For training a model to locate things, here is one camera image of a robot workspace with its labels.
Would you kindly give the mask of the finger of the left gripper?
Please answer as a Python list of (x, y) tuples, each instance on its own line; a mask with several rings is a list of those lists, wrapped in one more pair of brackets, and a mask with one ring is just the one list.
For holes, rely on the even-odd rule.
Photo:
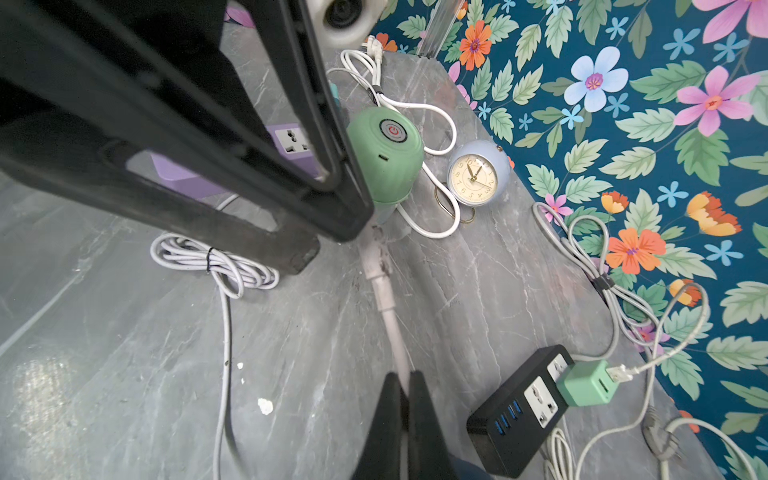
[(255, 23), (256, 63), (270, 71), (281, 110), (273, 112), (257, 105), (254, 88), (247, 84), (245, 71), (230, 52), (235, 27), (226, 23), (226, 10), (220, 51), (232, 63), (277, 152), (320, 183), (318, 239), (353, 240), (371, 218), (373, 203), (326, 78), (307, 5), (303, 1), (246, 1), (243, 8)]
[[(220, 51), (222, 1), (5, 1), (1, 169), (48, 193), (301, 272), (321, 185), (276, 150)], [(130, 166), (161, 154), (265, 207), (268, 231)]]

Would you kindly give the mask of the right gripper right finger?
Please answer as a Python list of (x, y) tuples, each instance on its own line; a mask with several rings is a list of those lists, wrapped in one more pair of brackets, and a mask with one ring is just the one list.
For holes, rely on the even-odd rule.
[(452, 465), (425, 376), (420, 371), (410, 374), (407, 432), (409, 479), (459, 478)]

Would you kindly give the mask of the green meat grinder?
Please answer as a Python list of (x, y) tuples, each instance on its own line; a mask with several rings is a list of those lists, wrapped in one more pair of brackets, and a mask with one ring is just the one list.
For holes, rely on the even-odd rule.
[(384, 107), (357, 114), (347, 135), (374, 203), (373, 221), (382, 225), (419, 176), (425, 158), (422, 137), (407, 117)]

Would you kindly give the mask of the green charger adapter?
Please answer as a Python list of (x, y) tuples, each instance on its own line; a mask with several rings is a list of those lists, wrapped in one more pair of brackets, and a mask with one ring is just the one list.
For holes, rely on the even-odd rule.
[(556, 385), (571, 407), (606, 405), (618, 389), (618, 383), (608, 373), (606, 360), (576, 362), (558, 378)]

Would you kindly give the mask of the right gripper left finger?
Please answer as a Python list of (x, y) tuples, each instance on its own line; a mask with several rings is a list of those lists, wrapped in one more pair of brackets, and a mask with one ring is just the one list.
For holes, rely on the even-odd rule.
[(401, 477), (407, 406), (398, 375), (388, 373), (351, 479), (398, 480)]

